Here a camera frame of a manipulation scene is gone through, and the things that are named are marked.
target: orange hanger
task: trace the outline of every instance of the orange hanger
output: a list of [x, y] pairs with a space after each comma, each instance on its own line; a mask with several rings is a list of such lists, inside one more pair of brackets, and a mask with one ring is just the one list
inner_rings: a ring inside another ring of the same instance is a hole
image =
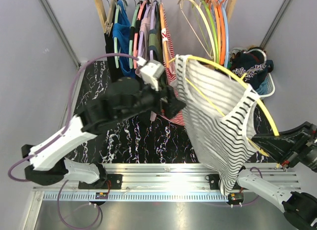
[[159, 5], [159, 15], [160, 15], [160, 26], [161, 26], [161, 36], [163, 41], [163, 52], [165, 59], [168, 61], [168, 51], [167, 51], [167, 35], [166, 35], [166, 28], [164, 23], [164, 8], [163, 3]]
[[220, 28], [220, 19], [219, 19], [219, 13], [217, 10], [217, 4], [214, 0], [205, 0], [206, 3], [209, 3], [209, 10], [211, 10], [211, 3], [213, 4], [214, 7], [214, 13], [216, 17], [216, 25], [217, 25], [217, 41], [218, 41], [218, 50], [219, 50], [219, 57], [222, 53], [221, 51], [221, 28]]
[[217, 11], [219, 14], [219, 20], [220, 20], [220, 27], [221, 27], [221, 54], [220, 54], [220, 64], [224, 64], [224, 57], [225, 57], [225, 52], [226, 52], [226, 30], [224, 26], [224, 20], [223, 20], [223, 15], [222, 15], [222, 9], [221, 9], [221, 4], [219, 3], [218, 0], [215, 0], [217, 3]]

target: blue shirt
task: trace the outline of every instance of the blue shirt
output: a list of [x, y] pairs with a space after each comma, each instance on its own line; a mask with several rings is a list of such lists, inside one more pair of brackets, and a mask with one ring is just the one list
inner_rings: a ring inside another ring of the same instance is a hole
[[[121, 49], [121, 53], [129, 54], [130, 22], [124, 9], [123, 1], [119, 0], [117, 4], [121, 7], [121, 12], [118, 15], [118, 23], [113, 25], [112, 38], [117, 37], [118, 50]], [[135, 78], [135, 70], [130, 69], [129, 58], [120, 57], [119, 62], [123, 75]]]

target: gray wall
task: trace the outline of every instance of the gray wall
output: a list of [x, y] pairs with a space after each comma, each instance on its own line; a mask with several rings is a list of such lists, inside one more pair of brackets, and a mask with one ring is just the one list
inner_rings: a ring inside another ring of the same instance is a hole
[[[305, 121], [317, 124], [316, 0], [293, 0], [267, 45], [274, 61], [276, 92], [266, 100], [277, 128], [287, 130]], [[317, 174], [295, 167], [303, 191], [317, 197]]]
[[[38, 0], [0, 0], [0, 25], [0, 228], [15, 230], [34, 184], [14, 182], [7, 171], [22, 145], [57, 131], [76, 68]], [[23, 178], [25, 166], [15, 176]]]
[[[105, 53], [105, 40], [94, 0], [48, 1], [80, 61]], [[130, 5], [127, 14], [131, 20], [135, 5], [133, 0], [127, 2]], [[177, 5], [178, 0], [162, 2], [175, 52], [205, 57], [206, 53]], [[259, 45], [282, 2], [283, 0], [237, 0], [229, 24], [230, 47]], [[104, 5], [108, 12], [106, 0]], [[199, 27], [187, 1], [184, 2], [184, 11], [199, 34]]]

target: red striped shirt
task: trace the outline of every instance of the red striped shirt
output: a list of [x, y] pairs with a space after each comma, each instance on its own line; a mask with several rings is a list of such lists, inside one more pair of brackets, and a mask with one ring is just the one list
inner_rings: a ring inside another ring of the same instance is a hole
[[[165, 24], [165, 28], [166, 28], [166, 37], [167, 37], [167, 44], [168, 44], [168, 46], [167, 46], [168, 58], [164, 58], [163, 63], [164, 63], [165, 72], [166, 72], [166, 76], [167, 76], [167, 82], [170, 85], [173, 81], [176, 80], [175, 62], [172, 62], [169, 64], [169, 69], [167, 68], [166, 63], [168, 63], [171, 59], [173, 59], [175, 57], [175, 54], [174, 54], [172, 38], [170, 36], [170, 32], [169, 32], [167, 22], [166, 22], [166, 14], [165, 14], [164, 8], [163, 8], [163, 14], [164, 14], [164, 24]], [[174, 89], [174, 93], [175, 93], [175, 96], [178, 97], [178, 92], [176, 91], [176, 89]], [[169, 121], [172, 123], [178, 124], [178, 125], [185, 126], [182, 111], [180, 111], [174, 118], [170, 119]]]

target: white striped tank top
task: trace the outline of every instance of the white striped tank top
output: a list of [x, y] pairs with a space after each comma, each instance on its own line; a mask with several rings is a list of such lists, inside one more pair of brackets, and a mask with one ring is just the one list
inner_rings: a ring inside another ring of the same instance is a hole
[[[188, 55], [176, 56], [177, 90], [186, 102], [186, 131], [200, 163], [220, 175], [220, 191], [228, 195], [240, 168], [256, 152], [247, 141], [256, 132], [253, 113], [259, 95], [227, 76], [206, 68]], [[190, 84], [191, 81], [225, 114], [223, 117]]]

